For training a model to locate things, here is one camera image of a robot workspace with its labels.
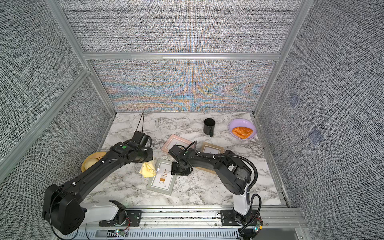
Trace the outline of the grey-green picture frame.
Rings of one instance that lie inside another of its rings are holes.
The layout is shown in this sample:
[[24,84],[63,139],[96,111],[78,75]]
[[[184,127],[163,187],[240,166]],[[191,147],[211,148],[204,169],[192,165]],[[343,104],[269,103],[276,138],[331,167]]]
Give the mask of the grey-green picture frame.
[[172,175],[173,161],[158,159],[156,175],[149,179],[147,190],[170,196],[172,194],[176,176]]

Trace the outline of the pink picture frame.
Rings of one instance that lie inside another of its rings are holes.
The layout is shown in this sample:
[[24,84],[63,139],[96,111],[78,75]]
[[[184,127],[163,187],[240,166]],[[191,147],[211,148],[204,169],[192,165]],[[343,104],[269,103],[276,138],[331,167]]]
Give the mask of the pink picture frame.
[[179,136],[176,136],[176,135],[171,135],[169,137],[169,139],[165,142],[165,144],[163,145],[163,147],[161,148],[161,150],[165,153],[168,153],[169,150],[174,146],[174,145],[180,145],[180,146],[183,146],[183,147],[187,147],[189,144],[191,144],[192,142],[189,141],[189,140],[186,140],[184,138],[181,138]]

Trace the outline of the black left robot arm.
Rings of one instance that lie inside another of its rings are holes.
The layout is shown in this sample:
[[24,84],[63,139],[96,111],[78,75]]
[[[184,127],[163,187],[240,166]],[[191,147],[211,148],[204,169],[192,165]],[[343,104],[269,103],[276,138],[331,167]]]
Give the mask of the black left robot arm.
[[85,197],[106,177],[130,163],[146,163],[153,159],[148,135],[135,131],[131,140],[113,145],[97,163],[61,186],[55,184],[45,191],[43,219],[62,234],[70,234],[85,220],[90,210],[81,207]]

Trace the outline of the yellow cleaning cloth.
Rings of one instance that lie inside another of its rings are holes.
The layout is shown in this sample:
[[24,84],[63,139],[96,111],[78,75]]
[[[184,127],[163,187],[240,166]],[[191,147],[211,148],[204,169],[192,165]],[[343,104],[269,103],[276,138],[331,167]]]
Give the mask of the yellow cleaning cloth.
[[156,176],[157,169],[155,168],[154,161],[149,161],[149,162],[143,163],[139,173],[144,178],[152,178],[152,177]]

